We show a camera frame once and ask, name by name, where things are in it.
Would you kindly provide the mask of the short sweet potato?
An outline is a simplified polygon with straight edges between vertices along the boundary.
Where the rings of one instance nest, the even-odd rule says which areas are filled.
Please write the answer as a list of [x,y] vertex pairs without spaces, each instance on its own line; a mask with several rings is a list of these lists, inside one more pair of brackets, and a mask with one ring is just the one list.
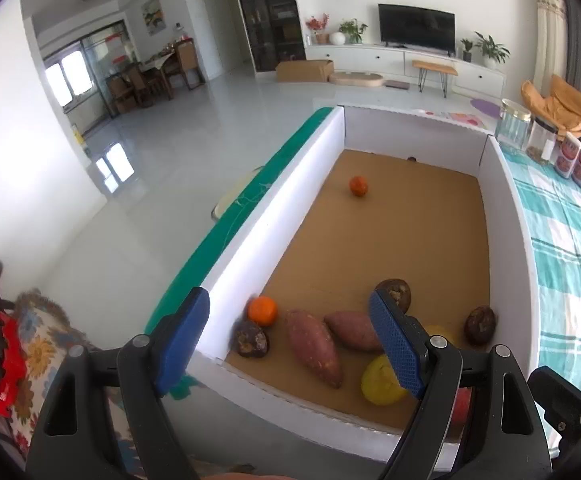
[[368,313],[338,311],[324,316],[327,327],[350,349],[364,352],[383,350]]

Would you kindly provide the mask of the long sweet potato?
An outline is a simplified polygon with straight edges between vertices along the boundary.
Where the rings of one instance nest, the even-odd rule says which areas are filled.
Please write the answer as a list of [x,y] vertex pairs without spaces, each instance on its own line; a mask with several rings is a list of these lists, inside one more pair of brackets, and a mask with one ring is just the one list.
[[341,360],[325,323],[305,310],[286,314],[286,333],[290,350],[301,364],[332,388],[344,381]]

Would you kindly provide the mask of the large orange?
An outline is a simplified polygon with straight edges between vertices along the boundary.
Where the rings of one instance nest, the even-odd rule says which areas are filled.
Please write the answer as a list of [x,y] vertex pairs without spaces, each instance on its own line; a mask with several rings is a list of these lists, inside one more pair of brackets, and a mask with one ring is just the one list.
[[278,317],[277,304],[267,296],[252,298],[247,305],[247,317],[260,327],[270,327]]

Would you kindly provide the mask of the small red-orange tangerine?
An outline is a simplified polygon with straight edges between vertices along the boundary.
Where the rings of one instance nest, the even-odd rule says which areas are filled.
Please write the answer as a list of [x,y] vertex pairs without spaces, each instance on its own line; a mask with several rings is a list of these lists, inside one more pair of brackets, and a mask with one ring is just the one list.
[[367,179],[361,176],[354,176],[349,181],[349,190],[354,196],[363,197],[367,195],[369,184]]

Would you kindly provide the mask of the red apple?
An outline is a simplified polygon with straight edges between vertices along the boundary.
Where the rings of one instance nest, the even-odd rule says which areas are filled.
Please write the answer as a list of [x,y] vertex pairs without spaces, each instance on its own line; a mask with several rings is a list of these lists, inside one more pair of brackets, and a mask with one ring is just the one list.
[[451,426],[461,427],[466,423],[467,415],[469,414],[469,404],[471,404],[472,389],[460,388],[457,397],[455,398],[455,405],[451,415]]

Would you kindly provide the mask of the teal checkered tablecloth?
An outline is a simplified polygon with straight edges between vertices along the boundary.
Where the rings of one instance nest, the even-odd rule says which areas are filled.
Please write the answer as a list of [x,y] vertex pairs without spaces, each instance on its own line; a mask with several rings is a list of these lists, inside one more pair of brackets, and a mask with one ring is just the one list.
[[503,152],[535,259],[539,365],[581,391],[581,187],[518,151]]

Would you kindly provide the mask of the yellow round fruit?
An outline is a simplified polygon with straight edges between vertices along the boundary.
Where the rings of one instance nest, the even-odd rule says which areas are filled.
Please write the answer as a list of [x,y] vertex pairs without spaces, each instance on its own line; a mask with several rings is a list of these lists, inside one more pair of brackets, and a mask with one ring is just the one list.
[[377,406],[393,405],[408,395],[386,354],[375,358],[364,370],[361,391],[365,399]]

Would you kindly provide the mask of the red label can left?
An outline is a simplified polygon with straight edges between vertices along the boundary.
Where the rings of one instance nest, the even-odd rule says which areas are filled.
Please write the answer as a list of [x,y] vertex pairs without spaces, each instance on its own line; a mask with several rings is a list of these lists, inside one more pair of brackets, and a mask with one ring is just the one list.
[[564,179],[569,179],[573,174],[575,162],[581,151],[581,142],[572,133],[565,133],[557,153],[554,169]]

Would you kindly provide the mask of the clear jar black lid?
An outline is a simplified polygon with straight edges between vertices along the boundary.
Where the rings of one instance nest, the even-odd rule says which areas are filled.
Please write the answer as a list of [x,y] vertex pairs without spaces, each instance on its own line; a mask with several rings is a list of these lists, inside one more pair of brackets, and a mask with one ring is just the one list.
[[559,129],[553,122],[539,116],[533,118],[526,154],[537,164],[547,164],[553,153]]

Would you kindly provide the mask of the clear glass jar gold lid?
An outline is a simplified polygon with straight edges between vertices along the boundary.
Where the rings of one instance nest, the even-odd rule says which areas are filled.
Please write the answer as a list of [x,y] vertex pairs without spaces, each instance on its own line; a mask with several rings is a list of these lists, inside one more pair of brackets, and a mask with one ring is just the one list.
[[533,116],[526,107],[509,99],[502,99],[495,132],[497,141],[510,150],[522,151],[528,140],[532,119]]

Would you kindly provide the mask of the dark brown round fruit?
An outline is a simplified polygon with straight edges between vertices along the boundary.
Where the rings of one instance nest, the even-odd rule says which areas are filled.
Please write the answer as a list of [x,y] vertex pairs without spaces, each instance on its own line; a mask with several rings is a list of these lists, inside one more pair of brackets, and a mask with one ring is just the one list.
[[235,325],[232,350],[243,358],[263,358],[270,350],[268,335],[251,320],[242,320]]

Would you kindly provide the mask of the white cardboard box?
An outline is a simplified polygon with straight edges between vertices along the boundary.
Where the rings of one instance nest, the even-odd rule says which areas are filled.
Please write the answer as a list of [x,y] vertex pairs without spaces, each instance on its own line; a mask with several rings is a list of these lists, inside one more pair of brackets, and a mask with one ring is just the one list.
[[[367,179],[354,196],[349,181]],[[251,298],[281,312],[365,311],[375,285],[402,278],[410,314],[455,339],[470,310],[489,306],[495,339],[529,372],[539,359],[540,314],[530,236],[519,193],[492,133],[426,114],[338,106],[263,194],[240,229],[217,223],[219,248],[202,281],[208,323],[190,373],[226,400],[299,437],[387,460],[414,400],[378,408],[364,399],[370,356],[341,350],[335,389],[302,366],[285,327],[261,359],[231,351]]]

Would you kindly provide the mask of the white tv cabinet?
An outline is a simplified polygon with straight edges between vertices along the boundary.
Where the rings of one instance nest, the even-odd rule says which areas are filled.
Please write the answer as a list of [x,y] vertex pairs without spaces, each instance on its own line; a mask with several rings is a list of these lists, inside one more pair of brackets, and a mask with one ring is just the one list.
[[472,98],[499,100],[504,97],[504,73],[444,55],[368,44],[322,44],[307,47],[305,53],[311,61],[332,61],[338,72],[376,73],[409,84],[417,84],[420,78],[416,62],[451,66],[457,73],[448,76],[449,91]]

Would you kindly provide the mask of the potted green plant right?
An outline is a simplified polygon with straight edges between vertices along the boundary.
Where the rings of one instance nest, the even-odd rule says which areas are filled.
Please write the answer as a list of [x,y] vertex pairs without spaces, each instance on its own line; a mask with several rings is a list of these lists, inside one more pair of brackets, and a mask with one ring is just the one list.
[[475,35],[476,47],[481,51],[481,57],[486,67],[497,70],[510,58],[510,50],[503,44],[496,42],[490,35],[483,35],[481,32],[475,32]]

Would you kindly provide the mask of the potted green plant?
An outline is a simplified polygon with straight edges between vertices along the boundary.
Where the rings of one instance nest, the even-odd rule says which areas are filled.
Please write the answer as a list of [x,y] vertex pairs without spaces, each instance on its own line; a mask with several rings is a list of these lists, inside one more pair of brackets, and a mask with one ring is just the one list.
[[360,22],[357,18],[352,20],[342,21],[338,27],[338,32],[341,32],[348,44],[362,44],[364,32],[368,29],[368,25]]
[[475,32],[475,35],[476,47],[481,51],[481,57],[486,67],[497,70],[510,58],[510,50],[503,44],[496,42],[490,35],[483,35],[481,32]]

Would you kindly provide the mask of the white standing air conditioner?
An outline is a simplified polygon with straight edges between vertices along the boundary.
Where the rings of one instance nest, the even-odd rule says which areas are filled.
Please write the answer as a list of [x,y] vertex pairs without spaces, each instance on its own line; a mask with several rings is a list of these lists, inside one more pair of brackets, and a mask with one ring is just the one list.
[[552,76],[564,77],[567,66],[567,5],[565,0],[536,0],[538,33],[533,85],[547,96]]

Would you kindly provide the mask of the small wooden bench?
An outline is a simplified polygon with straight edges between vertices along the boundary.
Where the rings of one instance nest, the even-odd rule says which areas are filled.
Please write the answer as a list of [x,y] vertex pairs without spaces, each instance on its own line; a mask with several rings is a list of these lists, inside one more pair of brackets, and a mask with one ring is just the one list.
[[443,97],[447,98],[450,79],[458,76],[457,70],[452,65],[414,60],[412,66],[419,72],[419,76],[417,76],[417,87],[419,87],[420,92],[424,90],[428,74],[437,74],[440,79]]

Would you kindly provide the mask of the black television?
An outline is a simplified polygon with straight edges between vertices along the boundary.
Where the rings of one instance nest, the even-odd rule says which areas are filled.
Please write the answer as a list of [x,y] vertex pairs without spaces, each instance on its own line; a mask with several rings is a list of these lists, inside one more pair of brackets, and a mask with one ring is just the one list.
[[455,14],[418,6],[379,3],[384,44],[422,47],[455,55]]

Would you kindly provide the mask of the round wooden floor tray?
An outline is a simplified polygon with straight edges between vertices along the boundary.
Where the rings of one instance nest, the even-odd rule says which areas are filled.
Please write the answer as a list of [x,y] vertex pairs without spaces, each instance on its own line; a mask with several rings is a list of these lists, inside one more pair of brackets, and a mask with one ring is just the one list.
[[361,88],[379,88],[385,84],[385,79],[379,74],[334,72],[330,74],[331,84]]

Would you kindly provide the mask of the potted green plant left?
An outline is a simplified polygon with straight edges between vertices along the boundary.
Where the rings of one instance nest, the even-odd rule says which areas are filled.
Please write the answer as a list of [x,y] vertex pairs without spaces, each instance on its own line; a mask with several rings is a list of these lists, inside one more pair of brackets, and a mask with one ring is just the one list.
[[368,29],[368,25],[360,22],[357,18],[352,20],[342,21],[338,27],[338,32],[341,32],[348,44],[362,44],[364,32]]

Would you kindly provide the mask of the brown cardboard box on floor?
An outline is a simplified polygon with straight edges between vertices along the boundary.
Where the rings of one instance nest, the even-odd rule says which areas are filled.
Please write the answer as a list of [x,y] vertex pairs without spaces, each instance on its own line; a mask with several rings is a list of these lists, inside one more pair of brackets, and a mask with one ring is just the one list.
[[334,73],[331,60],[300,60],[278,63],[275,69],[280,82],[327,82]]

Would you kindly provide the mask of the red flower bouquet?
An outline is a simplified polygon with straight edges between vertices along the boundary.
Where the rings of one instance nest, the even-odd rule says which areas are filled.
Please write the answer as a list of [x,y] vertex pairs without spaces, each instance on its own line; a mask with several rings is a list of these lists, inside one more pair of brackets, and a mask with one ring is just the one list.
[[326,13],[322,13],[319,16],[312,15],[305,21],[305,25],[312,35],[312,41],[314,44],[328,44],[329,34],[327,33],[327,25],[329,24],[330,17]]

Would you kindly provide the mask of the dark glass display cabinet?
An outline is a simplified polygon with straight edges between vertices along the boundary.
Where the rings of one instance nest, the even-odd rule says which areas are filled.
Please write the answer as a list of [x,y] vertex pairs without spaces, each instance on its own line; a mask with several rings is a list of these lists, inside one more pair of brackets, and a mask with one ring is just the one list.
[[305,44],[296,0],[238,0],[257,73],[278,63],[304,60]]

